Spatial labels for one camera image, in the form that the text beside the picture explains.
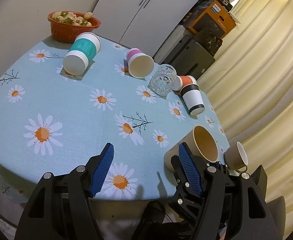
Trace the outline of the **brown kraft paper cup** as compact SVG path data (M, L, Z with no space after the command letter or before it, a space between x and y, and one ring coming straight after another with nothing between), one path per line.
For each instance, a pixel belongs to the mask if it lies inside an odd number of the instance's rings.
M215 163L219 159L219 151L215 139L203 126L195 126L187 135L177 142L164 155L164 164L170 172L174 172L171 158L178 155L178 147L185 142L193 155L202 157L206 163Z

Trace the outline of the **black banded white cup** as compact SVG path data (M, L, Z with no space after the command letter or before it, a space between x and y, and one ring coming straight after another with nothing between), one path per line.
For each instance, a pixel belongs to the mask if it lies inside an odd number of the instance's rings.
M190 115L196 116L204 112L205 107L198 85L186 85L180 93Z

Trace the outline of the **orange sleeve white cup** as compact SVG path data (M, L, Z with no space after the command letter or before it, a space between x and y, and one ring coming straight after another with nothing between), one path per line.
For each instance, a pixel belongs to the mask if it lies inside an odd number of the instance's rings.
M178 76L177 75L174 79L172 90L179 92L184 86L190 85L190 84L197 84L197 81L193 76L191 75Z

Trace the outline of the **pink sleeve white cup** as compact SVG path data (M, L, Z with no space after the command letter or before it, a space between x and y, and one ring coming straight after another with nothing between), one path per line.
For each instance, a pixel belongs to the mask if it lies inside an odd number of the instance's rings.
M137 48L127 52L129 74L135 78L142 79L152 73L154 69L153 58Z

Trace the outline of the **teal sleeve white cup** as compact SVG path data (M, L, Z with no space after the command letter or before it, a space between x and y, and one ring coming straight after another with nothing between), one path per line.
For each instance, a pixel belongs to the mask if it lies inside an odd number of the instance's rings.
M101 50L99 37L92 32L78 35L63 59L63 68L70 75L82 75Z

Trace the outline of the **beige ceramic mug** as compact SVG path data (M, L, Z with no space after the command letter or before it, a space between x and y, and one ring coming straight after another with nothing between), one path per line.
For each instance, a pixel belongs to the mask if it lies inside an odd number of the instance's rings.
M239 141L226 150L223 158L230 170L238 171L244 168L247 171L248 157L243 145Z

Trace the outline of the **blue daisy tablecloth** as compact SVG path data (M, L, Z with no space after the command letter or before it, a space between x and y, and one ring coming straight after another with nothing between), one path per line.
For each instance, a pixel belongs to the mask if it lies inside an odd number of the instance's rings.
M160 98L128 73L127 49L106 39L82 76L67 74L69 45L39 42L0 77L0 193L25 202L45 172L70 172L111 143L115 156L100 199L157 199L175 192L164 154L194 126L219 154L229 147L210 101L190 116L182 99Z

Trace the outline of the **clear glass tumbler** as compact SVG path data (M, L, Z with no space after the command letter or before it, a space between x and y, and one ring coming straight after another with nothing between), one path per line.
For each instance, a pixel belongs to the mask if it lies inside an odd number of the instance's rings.
M152 76L148 87L158 96L165 98L174 88L176 70L170 64L161 64Z

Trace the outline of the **dark grey suitcase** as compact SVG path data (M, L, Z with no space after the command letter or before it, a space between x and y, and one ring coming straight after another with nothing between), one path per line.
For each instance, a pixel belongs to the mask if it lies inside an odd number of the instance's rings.
M177 75L196 80L215 62L214 57L191 37L184 36L162 62L176 69Z

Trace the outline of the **cream curtain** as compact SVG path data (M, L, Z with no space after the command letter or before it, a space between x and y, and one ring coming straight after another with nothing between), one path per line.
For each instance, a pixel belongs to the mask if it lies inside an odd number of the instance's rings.
M198 84L248 171L263 166L266 199L284 197L284 236L293 238L293 0L230 0L239 21Z

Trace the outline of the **black handbag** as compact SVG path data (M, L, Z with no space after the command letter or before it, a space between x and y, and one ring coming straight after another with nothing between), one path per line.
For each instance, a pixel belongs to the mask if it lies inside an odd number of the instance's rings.
M200 44L211 56L214 56L222 46L223 40L215 36L212 30L204 28L194 36L194 40Z

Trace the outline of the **white suitcase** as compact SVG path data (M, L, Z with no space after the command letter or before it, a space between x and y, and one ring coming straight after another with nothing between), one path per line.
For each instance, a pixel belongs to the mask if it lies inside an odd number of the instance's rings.
M153 56L154 61L161 64L184 36L193 37L194 34L183 25L177 25Z

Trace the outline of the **orange black cardboard box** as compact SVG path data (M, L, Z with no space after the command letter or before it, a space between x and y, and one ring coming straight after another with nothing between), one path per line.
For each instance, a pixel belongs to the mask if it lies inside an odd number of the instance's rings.
M200 4L182 25L193 34L207 29L221 39L236 27L232 16L217 0Z

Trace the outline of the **white double door cabinet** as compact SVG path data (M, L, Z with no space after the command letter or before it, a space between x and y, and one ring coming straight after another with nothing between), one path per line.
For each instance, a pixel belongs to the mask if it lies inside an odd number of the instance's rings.
M153 56L198 0L99 0L96 34Z

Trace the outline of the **red bowl of strawberries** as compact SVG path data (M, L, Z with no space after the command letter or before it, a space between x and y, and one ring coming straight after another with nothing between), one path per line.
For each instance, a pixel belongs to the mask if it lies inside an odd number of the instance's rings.
M56 11L48 15L51 23L51 35L59 42L73 43L76 37L85 32L91 32L101 26L101 21L94 18L90 12Z

